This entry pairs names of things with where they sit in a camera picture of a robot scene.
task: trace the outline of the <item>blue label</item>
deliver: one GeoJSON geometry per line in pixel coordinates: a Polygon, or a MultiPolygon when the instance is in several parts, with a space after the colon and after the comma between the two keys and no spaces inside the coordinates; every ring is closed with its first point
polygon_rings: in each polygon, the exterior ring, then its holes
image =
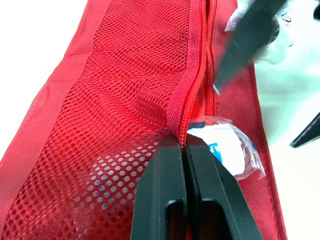
{"type": "Polygon", "coordinates": [[[209,146],[210,152],[216,157],[216,159],[218,159],[218,161],[220,163],[222,163],[222,157],[221,157],[221,153],[219,151],[218,143],[215,142],[215,143],[210,144],[208,146],[209,146]]]}

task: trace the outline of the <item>mesh pocket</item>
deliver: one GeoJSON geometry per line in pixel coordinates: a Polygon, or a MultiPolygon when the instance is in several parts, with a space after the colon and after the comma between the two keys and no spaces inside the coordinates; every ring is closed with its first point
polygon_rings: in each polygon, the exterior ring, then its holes
{"type": "Polygon", "coordinates": [[[187,68],[189,5],[111,2],[1,239],[130,238],[137,182],[187,68]]]}

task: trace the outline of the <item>white packet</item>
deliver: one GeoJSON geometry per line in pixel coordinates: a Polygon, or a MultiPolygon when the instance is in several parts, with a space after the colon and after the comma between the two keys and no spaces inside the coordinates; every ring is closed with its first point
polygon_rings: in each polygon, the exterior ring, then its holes
{"type": "Polygon", "coordinates": [[[191,121],[187,133],[203,139],[212,154],[237,181],[256,170],[260,170],[260,178],[266,175],[254,144],[230,120],[207,116],[195,119],[191,121]]]}

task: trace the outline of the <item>red polyester fabric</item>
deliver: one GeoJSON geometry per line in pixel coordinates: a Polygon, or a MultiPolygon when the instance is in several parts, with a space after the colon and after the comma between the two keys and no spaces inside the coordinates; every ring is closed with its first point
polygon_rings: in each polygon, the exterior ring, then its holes
{"type": "MultiPolygon", "coordinates": [[[[211,1],[215,67],[237,4],[211,1]]],[[[62,62],[0,162],[2,240],[130,238],[137,182],[159,140],[169,130],[178,136],[204,57],[202,6],[89,0],[62,62]]],[[[205,113],[202,87],[193,116],[205,113]]],[[[263,238],[287,239],[254,66],[213,102],[214,115],[233,120],[264,165],[265,178],[256,172],[240,182],[263,238]]]]}

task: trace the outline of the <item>black tool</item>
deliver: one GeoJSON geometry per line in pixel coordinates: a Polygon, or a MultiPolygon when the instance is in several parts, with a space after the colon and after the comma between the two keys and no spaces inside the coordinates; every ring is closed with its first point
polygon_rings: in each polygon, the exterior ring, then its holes
{"type": "Polygon", "coordinates": [[[300,147],[320,138],[320,112],[309,125],[290,143],[293,148],[300,147]]]}
{"type": "Polygon", "coordinates": [[[235,178],[188,135],[183,153],[165,137],[139,180],[131,240],[261,240],[235,178]]]}
{"type": "Polygon", "coordinates": [[[216,71],[214,89],[224,87],[235,73],[249,63],[257,50],[270,40],[273,33],[273,16],[286,0],[255,0],[237,23],[233,36],[216,71]]]}

